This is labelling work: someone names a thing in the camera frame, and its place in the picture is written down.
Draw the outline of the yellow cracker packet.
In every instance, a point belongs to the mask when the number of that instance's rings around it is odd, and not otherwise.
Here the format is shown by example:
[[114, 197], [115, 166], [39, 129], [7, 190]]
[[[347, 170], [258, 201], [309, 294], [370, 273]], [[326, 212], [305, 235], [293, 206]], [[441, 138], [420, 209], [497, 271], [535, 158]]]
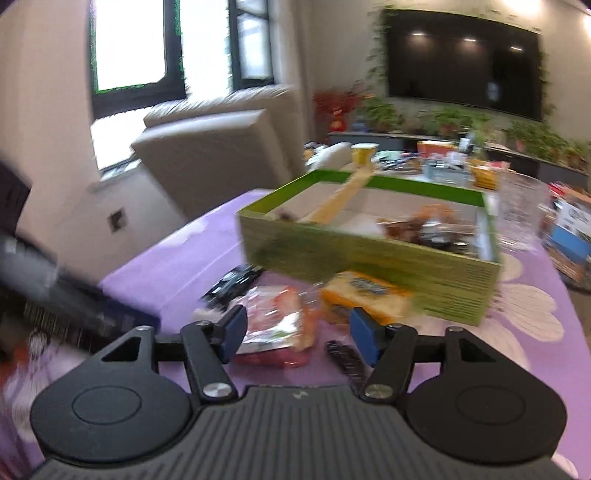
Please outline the yellow cracker packet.
[[419, 313], [414, 294], [355, 271], [338, 273], [320, 289], [322, 315], [332, 324], [348, 324], [349, 313], [362, 308], [380, 325], [401, 323]]

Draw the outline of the long gold snack stick packet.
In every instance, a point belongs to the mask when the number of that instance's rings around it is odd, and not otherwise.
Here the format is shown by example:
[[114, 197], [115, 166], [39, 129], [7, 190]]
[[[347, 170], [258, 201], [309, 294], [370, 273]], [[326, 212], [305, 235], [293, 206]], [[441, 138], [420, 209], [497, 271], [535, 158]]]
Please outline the long gold snack stick packet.
[[360, 190], [365, 188], [373, 177], [373, 167], [366, 165], [356, 169], [349, 176], [348, 181], [331, 197], [325, 200], [322, 205], [315, 208], [310, 214], [301, 219], [301, 223], [329, 225], [338, 216], [339, 212], [346, 207], [349, 200], [352, 200]]

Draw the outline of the brown biscuits clear packet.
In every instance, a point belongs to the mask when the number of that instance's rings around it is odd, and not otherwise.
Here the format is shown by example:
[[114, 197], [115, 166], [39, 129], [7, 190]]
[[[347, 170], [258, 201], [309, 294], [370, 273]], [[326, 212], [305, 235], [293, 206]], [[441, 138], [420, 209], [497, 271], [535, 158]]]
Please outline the brown biscuits clear packet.
[[280, 369], [308, 364], [321, 319], [315, 298], [287, 285], [256, 286], [235, 305], [247, 314], [236, 364]]

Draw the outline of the green cardboard box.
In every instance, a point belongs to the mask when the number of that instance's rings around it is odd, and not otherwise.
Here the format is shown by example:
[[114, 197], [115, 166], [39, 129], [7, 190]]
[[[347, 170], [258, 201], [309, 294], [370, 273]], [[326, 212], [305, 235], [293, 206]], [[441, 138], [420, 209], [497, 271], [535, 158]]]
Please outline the green cardboard box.
[[[308, 283], [356, 271], [405, 287], [431, 316], [477, 326], [497, 284], [501, 258], [484, 195], [476, 190], [376, 175], [327, 226], [304, 217], [349, 180], [345, 171], [315, 170], [238, 212], [245, 258]], [[445, 205], [476, 228], [473, 255], [387, 237], [380, 219], [406, 219]]]

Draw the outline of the purple floral tablecloth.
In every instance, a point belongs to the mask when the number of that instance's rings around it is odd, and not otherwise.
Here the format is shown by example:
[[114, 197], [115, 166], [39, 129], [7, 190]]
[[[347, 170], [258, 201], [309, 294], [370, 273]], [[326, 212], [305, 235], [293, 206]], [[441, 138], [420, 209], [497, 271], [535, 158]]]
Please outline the purple floral tablecloth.
[[[102, 280], [107, 292], [158, 312], [176, 331], [198, 300], [242, 262], [236, 213], [262, 197], [253, 190], [192, 221]], [[546, 252], [507, 251], [497, 294], [475, 334], [555, 389], [568, 411], [555, 462], [590, 475], [590, 352], [569, 293]], [[85, 359], [40, 333], [28, 334], [1, 368], [1, 475], [27, 476], [42, 460], [30, 422], [37, 394]]]

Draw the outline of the grey blue storage tray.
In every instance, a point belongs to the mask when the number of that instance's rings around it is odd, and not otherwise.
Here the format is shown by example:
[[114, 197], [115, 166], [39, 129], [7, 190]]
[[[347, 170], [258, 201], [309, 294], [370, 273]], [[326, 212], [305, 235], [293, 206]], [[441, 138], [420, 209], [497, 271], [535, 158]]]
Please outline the grey blue storage tray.
[[452, 165], [446, 160], [428, 159], [423, 163], [423, 174], [434, 183], [468, 187], [470, 173], [465, 168]]

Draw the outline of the beige sofa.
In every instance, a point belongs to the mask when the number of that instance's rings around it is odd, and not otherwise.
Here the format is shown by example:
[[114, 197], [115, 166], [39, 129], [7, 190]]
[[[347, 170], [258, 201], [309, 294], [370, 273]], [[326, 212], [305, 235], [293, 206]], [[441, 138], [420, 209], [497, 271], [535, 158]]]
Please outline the beige sofa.
[[253, 189], [276, 189], [310, 170], [341, 170], [352, 147], [341, 142], [304, 158], [301, 95], [290, 85], [187, 98], [153, 107], [131, 147], [188, 220]]

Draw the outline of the yellow canister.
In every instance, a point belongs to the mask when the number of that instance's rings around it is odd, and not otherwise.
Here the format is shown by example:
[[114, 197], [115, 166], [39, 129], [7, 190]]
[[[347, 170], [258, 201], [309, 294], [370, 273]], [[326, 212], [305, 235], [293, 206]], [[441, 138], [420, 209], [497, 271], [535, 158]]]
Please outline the yellow canister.
[[356, 167], [365, 167], [372, 164], [374, 155], [378, 152], [380, 145], [377, 143], [356, 143], [351, 147], [353, 163]]

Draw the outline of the yellow woven basket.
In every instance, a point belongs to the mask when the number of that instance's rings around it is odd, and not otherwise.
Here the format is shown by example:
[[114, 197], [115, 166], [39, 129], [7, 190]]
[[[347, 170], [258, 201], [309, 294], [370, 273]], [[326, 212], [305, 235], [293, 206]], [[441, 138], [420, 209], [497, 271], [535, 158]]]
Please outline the yellow woven basket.
[[470, 161], [473, 185], [480, 189], [496, 191], [501, 168], [494, 163], [473, 159]]

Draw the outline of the clear glass mug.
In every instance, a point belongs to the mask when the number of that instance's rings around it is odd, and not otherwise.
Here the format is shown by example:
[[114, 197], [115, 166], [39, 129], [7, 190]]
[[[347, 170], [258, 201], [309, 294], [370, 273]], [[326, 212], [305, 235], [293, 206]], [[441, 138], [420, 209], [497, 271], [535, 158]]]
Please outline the clear glass mug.
[[500, 244], [511, 250], [533, 249], [543, 209], [550, 200], [549, 186], [534, 177], [505, 170], [499, 174], [497, 193]]

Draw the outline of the blue white carton box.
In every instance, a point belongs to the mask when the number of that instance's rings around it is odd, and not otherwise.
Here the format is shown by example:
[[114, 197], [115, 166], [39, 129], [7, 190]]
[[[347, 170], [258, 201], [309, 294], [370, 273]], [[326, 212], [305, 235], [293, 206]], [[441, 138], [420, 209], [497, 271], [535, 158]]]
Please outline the blue white carton box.
[[590, 196], [565, 188], [546, 247], [554, 266], [580, 283], [590, 274]]

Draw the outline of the wall power socket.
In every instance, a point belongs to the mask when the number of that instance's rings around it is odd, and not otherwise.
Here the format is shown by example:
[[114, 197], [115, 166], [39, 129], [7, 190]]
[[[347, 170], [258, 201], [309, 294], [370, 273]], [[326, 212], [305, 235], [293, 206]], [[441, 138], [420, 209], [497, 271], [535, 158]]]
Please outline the wall power socket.
[[116, 233], [127, 226], [125, 210], [120, 208], [108, 216], [108, 225], [112, 233]]

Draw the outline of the black wall television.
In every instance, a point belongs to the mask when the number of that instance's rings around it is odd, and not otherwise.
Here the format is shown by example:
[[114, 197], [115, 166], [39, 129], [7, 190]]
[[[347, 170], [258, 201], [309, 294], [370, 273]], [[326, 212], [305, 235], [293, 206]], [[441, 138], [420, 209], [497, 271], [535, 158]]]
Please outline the black wall television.
[[540, 36], [501, 22], [424, 10], [386, 10], [391, 97], [495, 110], [540, 121]]

